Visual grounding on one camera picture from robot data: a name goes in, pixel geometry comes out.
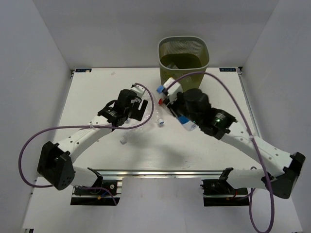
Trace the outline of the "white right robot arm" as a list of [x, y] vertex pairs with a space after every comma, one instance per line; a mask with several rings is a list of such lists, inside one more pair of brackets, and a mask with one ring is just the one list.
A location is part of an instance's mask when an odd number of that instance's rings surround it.
[[257, 136], [250, 136], [247, 129], [234, 116], [213, 108], [208, 96], [198, 88], [183, 92], [181, 88], [165, 91], [168, 109], [179, 121], [191, 121], [199, 129], [240, 150], [253, 160], [263, 161], [265, 168], [223, 170], [220, 177], [204, 183], [206, 195], [229, 195], [239, 188], [272, 188], [273, 195], [288, 199], [300, 175], [305, 156], [299, 152], [284, 152]]

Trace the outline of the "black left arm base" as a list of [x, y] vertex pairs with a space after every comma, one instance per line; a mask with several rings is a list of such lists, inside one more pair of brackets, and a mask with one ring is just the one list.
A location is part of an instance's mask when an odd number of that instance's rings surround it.
[[121, 180], [103, 180], [103, 189], [89, 190], [74, 187], [70, 204], [72, 206], [116, 206], [121, 198]]

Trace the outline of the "clear square bottle yellow label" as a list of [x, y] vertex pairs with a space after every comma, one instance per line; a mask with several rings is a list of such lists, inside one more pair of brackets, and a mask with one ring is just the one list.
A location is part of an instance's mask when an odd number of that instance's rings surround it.
[[169, 69], [179, 69], [177, 66], [176, 66], [176, 64], [175, 63], [170, 63], [170, 64], [168, 64], [167, 65], [167, 68], [169, 68]]

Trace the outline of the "clear slim bottle white cap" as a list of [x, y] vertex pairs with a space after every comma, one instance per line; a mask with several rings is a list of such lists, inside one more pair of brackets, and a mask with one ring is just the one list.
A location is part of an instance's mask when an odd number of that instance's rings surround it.
[[153, 129], [154, 125], [152, 122], [148, 122], [144, 124], [143, 126], [126, 130], [122, 134], [120, 138], [120, 143], [121, 144], [126, 144], [126, 143], [135, 143], [139, 141], [146, 133], [151, 131]]

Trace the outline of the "clear ribbed bottle blue cap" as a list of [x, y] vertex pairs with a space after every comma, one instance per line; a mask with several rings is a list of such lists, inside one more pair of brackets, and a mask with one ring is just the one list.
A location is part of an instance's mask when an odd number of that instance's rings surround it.
[[163, 112], [162, 112], [161, 107], [158, 107], [158, 106], [154, 107], [152, 119], [153, 119], [153, 122], [157, 126], [159, 126], [159, 127], [164, 126], [164, 118], [163, 118]]

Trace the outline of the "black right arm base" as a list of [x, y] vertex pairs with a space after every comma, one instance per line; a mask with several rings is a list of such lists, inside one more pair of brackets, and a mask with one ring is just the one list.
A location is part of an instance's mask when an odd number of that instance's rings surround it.
[[202, 180], [200, 186], [205, 207], [238, 207], [250, 204], [247, 188], [221, 187], [217, 179]]

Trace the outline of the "clear bottle far left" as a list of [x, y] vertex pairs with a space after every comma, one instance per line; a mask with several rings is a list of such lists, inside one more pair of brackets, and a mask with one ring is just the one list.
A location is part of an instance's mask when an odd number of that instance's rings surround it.
[[129, 118], [139, 122], [146, 121], [152, 115], [154, 100], [154, 97], [146, 96], [140, 102], [135, 102]]

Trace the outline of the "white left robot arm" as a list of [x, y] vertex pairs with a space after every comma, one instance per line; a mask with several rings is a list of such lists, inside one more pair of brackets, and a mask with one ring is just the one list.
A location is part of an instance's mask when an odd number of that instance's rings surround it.
[[82, 153], [114, 130], [134, 131], [152, 121], [158, 105], [154, 94], [140, 85], [120, 91], [118, 98], [108, 102], [85, 126], [67, 138], [45, 143], [37, 167], [57, 190], [68, 186], [86, 187], [91, 193], [102, 190], [103, 178], [92, 168], [73, 164]]

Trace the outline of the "green mesh waste bin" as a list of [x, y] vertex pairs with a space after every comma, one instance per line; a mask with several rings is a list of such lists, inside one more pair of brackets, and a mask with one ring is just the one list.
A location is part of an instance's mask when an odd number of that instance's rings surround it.
[[[164, 84], [170, 77], [177, 79], [191, 72], [205, 72], [209, 65], [209, 52], [199, 37], [170, 36], [158, 44], [158, 62], [161, 84]], [[179, 69], [167, 68], [172, 62]]]

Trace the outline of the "clear bottle blue label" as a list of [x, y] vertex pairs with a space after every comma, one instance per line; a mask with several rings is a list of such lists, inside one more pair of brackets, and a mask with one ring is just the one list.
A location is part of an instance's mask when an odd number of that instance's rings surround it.
[[[160, 85], [157, 88], [157, 93], [159, 94], [159, 99], [163, 98], [163, 99], [167, 99], [164, 97], [164, 93], [163, 93], [164, 87], [163, 85]], [[186, 118], [185, 116], [180, 116], [179, 118], [177, 118], [177, 120], [179, 121], [179, 123], [183, 126], [183, 128], [185, 128], [187, 131], [192, 131], [196, 128], [196, 124], [191, 122], [188, 118]]]

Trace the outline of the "blue sticker corner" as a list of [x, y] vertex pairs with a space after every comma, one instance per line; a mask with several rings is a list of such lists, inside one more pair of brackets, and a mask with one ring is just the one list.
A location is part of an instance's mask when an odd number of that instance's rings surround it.
[[78, 68], [75, 70], [75, 73], [90, 73], [91, 71], [91, 68]]
[[236, 69], [233, 67], [221, 67], [219, 70], [220, 72], [236, 72]]

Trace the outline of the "blue sticker right corner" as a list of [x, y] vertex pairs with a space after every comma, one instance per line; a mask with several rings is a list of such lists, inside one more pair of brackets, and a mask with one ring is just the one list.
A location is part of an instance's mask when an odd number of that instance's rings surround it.
[[221, 67], [219, 70], [220, 72], [236, 72], [236, 69], [233, 67]]

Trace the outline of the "crushed bottle red label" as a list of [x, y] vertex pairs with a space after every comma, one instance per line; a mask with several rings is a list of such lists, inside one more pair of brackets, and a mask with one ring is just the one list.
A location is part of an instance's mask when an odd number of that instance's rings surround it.
[[167, 99], [160, 98], [158, 101], [158, 105], [161, 107], [167, 106]]

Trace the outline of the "aluminium table edge rail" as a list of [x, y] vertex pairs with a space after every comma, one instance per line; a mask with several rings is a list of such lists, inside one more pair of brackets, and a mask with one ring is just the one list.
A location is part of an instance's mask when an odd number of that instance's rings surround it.
[[223, 170], [97, 170], [104, 177], [204, 178], [217, 179]]

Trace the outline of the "blue sticker left corner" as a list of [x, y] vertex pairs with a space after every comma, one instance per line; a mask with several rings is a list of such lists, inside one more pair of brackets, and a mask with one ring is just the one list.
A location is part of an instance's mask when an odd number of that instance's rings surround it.
[[91, 71], [91, 68], [78, 68], [75, 70], [75, 73], [90, 73]]

